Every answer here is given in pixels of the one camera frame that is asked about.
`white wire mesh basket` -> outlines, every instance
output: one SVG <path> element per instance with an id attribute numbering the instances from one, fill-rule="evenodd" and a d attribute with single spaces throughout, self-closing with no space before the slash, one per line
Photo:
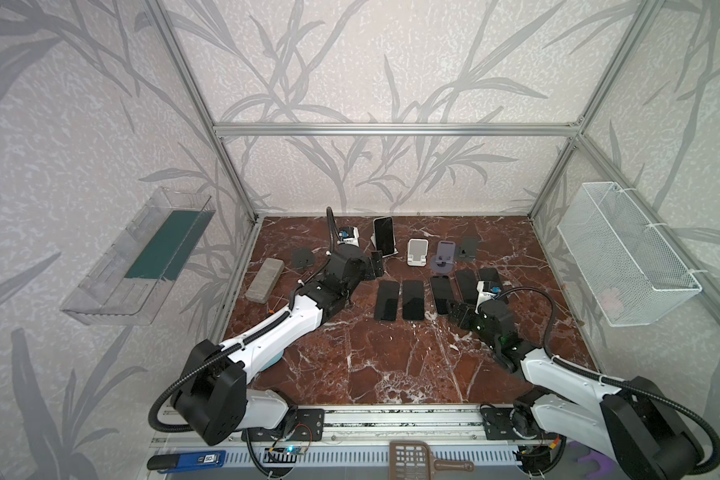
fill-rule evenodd
<path id="1" fill-rule="evenodd" d="M 582 184 L 557 229 L 611 326 L 648 325 L 701 291 L 615 182 Z"/>

